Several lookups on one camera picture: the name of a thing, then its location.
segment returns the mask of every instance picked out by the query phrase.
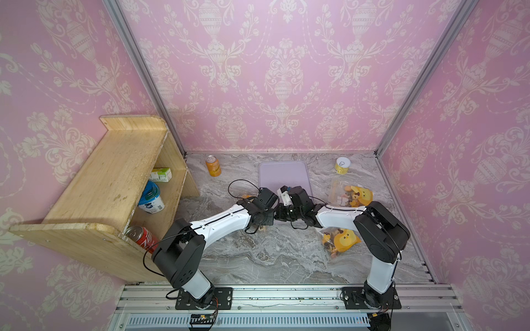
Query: marble countertop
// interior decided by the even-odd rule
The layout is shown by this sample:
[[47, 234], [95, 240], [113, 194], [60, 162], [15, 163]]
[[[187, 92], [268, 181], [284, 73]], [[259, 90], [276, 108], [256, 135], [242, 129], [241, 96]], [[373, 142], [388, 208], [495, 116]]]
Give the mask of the marble countertop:
[[[342, 154], [216, 154], [222, 173], [211, 177], [206, 169], [206, 154], [188, 154], [187, 164], [200, 190], [198, 198], [182, 198], [177, 218], [200, 220], [232, 206], [236, 199], [228, 195], [231, 181], [244, 178], [258, 185], [258, 166], [261, 162], [302, 160], [307, 165], [313, 196], [328, 200], [331, 181], [339, 178], [357, 186], [371, 189], [374, 200], [381, 202], [397, 215], [396, 208], [373, 153]], [[339, 156], [351, 160], [346, 175], [334, 171]], [[255, 193], [245, 182], [231, 186], [235, 196]], [[214, 284], [317, 284], [364, 283], [368, 277], [372, 255], [364, 243], [354, 245], [335, 259], [321, 244], [315, 228], [293, 229], [291, 224], [275, 221], [254, 235], [242, 230], [231, 233], [205, 249], [199, 269]], [[411, 242], [403, 252], [403, 261], [396, 269], [398, 283], [424, 283], [418, 254]]]

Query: wooden shelf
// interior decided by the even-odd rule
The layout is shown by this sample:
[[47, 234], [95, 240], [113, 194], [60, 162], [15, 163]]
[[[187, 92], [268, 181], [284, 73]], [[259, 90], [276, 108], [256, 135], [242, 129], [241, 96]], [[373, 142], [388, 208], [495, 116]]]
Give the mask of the wooden shelf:
[[164, 201], [165, 208], [158, 213], [150, 214], [137, 207], [130, 222], [130, 225], [146, 227], [159, 240], [164, 237], [171, 224], [173, 224], [187, 171], [177, 170], [174, 172], [171, 170], [171, 173], [173, 178], [169, 182], [156, 183], [160, 188], [160, 196], [162, 201]]
[[[162, 239], [180, 196], [199, 191], [163, 119], [110, 115], [101, 121], [108, 132], [42, 224], [15, 225], [10, 232], [127, 281], [164, 280], [143, 267], [145, 250], [125, 231], [145, 226]], [[137, 204], [153, 167], [169, 167], [173, 178], [157, 183], [165, 208], [149, 214]], [[149, 253], [146, 262], [157, 270]]]

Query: red soda can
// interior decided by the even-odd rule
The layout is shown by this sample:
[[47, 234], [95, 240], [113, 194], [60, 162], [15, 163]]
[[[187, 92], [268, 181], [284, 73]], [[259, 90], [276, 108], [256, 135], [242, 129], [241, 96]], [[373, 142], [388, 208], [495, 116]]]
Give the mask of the red soda can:
[[138, 225], [131, 226], [125, 231], [125, 235], [134, 240], [142, 248], [149, 251], [149, 253], [154, 252], [156, 246], [158, 246], [155, 245], [158, 243], [158, 239], [156, 239], [156, 237], [144, 227]]

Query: wire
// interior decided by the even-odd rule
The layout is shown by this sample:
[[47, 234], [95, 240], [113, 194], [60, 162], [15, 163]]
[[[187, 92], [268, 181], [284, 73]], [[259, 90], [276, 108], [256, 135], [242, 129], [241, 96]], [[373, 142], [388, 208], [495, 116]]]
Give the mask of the wire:
[[394, 238], [392, 238], [392, 236], [388, 233], [388, 231], [385, 229], [385, 227], [382, 224], [381, 224], [381, 230], [383, 230], [386, 233], [386, 235], [392, 240], [392, 242], [396, 246], [397, 252], [399, 253], [399, 259], [401, 260], [401, 250], [399, 249], [399, 246], [396, 244]]
[[250, 229], [250, 226], [245, 228], [243, 231], [247, 234], [247, 235], [253, 235], [255, 234], [256, 232], [258, 232], [258, 229], [260, 228], [259, 225], [256, 225], [256, 230], [254, 230], [254, 232], [246, 232], [248, 229]]
[[345, 290], [340, 291], [339, 299], [340, 299], [341, 301], [346, 302], [345, 297], [346, 297], [346, 291], [345, 291]]
[[169, 291], [167, 294], [166, 294], [166, 299], [168, 300], [177, 300], [178, 298], [182, 298], [181, 296], [177, 296], [177, 297], [168, 297], [168, 295], [170, 295], [171, 293], [173, 292], [177, 292], [179, 289], [174, 289], [174, 290], [171, 290]]
[[192, 231], [195, 231], [195, 230], [197, 230], [197, 229], [191, 229], [191, 230], [188, 230], [188, 231], [186, 231], [186, 232], [179, 233], [179, 234], [177, 234], [177, 235], [169, 236], [169, 237], [167, 237], [167, 238], [164, 238], [164, 239], [160, 240], [158, 243], [156, 243], [156, 244], [152, 244], [151, 246], [149, 246], [148, 248], [146, 248], [146, 249], [145, 249], [145, 253], [144, 253], [144, 257], [142, 258], [142, 263], [144, 264], [144, 268], [147, 269], [147, 270], [149, 270], [149, 271], [151, 271], [152, 273], [155, 273], [155, 274], [157, 274], [157, 275], [160, 275], [160, 276], [162, 276], [162, 277], [165, 277], [165, 276], [164, 276], [163, 274], [161, 274], [160, 272], [153, 271], [153, 270], [151, 270], [151, 269], [149, 269], [149, 268], [147, 267], [147, 265], [145, 264], [145, 256], [147, 255], [147, 253], [149, 253], [149, 250], [151, 249], [151, 247], [154, 247], [154, 246], [160, 244], [160, 243], [163, 242], [164, 240], [169, 239], [169, 238], [174, 238], [174, 237], [177, 237], [177, 236], [181, 236], [181, 235], [185, 235], [185, 234], [190, 233], [190, 232], [192, 232]]
[[294, 222], [294, 221], [291, 221], [290, 223], [291, 223], [291, 227], [292, 227], [293, 229], [295, 229], [295, 230], [306, 230], [306, 229], [309, 227], [309, 225], [306, 224], [305, 228], [295, 228], [295, 227], [293, 226], [293, 222]]
[[252, 186], [254, 186], [254, 187], [258, 190], [259, 193], [261, 193], [260, 188], [257, 187], [256, 185], [254, 185], [254, 183], [252, 183], [251, 181], [247, 181], [247, 180], [234, 180], [234, 181], [232, 181], [232, 182], [228, 185], [228, 189], [227, 189], [228, 193], [229, 193], [233, 198], [236, 198], [236, 199], [242, 199], [242, 197], [240, 197], [240, 196], [235, 196], [235, 195], [233, 195], [232, 193], [230, 193], [230, 185], [232, 185], [234, 182], [237, 182], [237, 181], [248, 182], [248, 183], [252, 184]]
[[[394, 281], [394, 291], [395, 290], [396, 290], [396, 282]], [[390, 328], [388, 328], [388, 331], [390, 331], [390, 329], [392, 329], [392, 314], [394, 313], [394, 302], [395, 302], [393, 294], [394, 294], [394, 292], [392, 292], [392, 310], [390, 311]]]
[[[213, 301], [213, 300], [215, 300], [215, 310], [214, 310], [214, 312], [211, 314], [211, 316], [215, 315], [215, 317], [214, 317], [214, 321], [211, 323], [210, 327], [209, 327], [206, 331], [210, 331], [210, 330], [211, 330], [211, 328], [214, 326], [215, 322], [217, 321], [217, 315], [219, 315], [219, 300], [217, 300], [216, 297], [214, 297], [214, 298], [212, 299], [212, 301]], [[194, 324], [199, 324], [199, 323], [201, 323], [201, 322], [204, 321], [204, 320], [206, 320], [206, 318], [196, 320], [195, 322], [191, 322], [191, 321], [190, 321], [190, 326], [191, 326], [190, 329], [191, 329], [191, 330], [195, 329], [195, 328], [193, 327], [193, 325], [194, 325]]]
[[313, 198], [313, 199], [317, 199], [317, 200], [320, 200], [320, 201], [324, 202], [324, 204], [328, 204], [327, 202], [325, 202], [325, 201], [324, 201], [324, 200], [322, 200], [322, 199], [319, 199], [319, 198], [315, 198], [314, 196], [310, 196], [310, 195], [308, 195], [308, 196], [309, 196], [310, 198]]

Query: red can label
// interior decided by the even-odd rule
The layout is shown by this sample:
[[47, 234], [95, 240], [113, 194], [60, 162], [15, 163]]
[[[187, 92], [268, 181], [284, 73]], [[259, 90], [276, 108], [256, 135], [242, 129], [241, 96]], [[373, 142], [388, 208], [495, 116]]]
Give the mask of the red can label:
[[156, 237], [153, 236], [153, 234], [149, 232], [149, 230], [147, 230], [146, 228], [142, 227], [142, 229], [144, 230], [144, 232], [142, 233], [140, 239], [136, 241], [136, 243], [144, 249], [148, 249], [149, 253], [152, 253], [155, 251], [156, 246], [158, 246], [155, 245], [156, 243], [158, 243], [158, 239], [156, 239]]

